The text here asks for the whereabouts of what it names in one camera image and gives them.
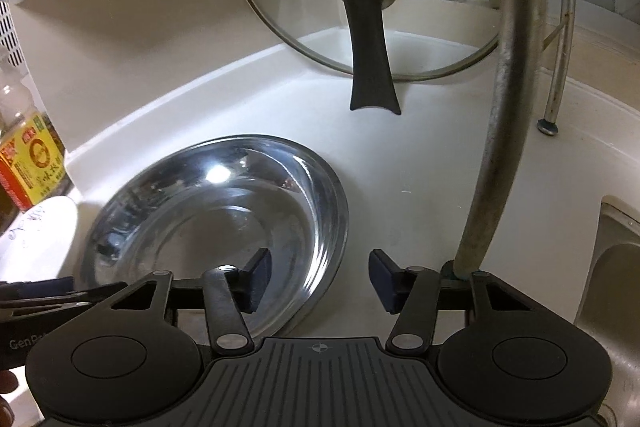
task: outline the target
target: glass bottle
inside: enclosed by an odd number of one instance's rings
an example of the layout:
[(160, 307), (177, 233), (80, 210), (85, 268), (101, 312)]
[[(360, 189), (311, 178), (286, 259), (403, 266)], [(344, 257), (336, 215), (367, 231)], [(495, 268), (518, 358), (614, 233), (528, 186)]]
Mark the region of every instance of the glass bottle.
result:
[(0, 184), (25, 211), (50, 195), (68, 179), (63, 153), (35, 106), (22, 74), (0, 46)]
[[(4, 131), (4, 122), (0, 120), (0, 135)], [(0, 235), (2, 235), (14, 222), (18, 215), (18, 207), (9, 197), (4, 188), (0, 187)]]

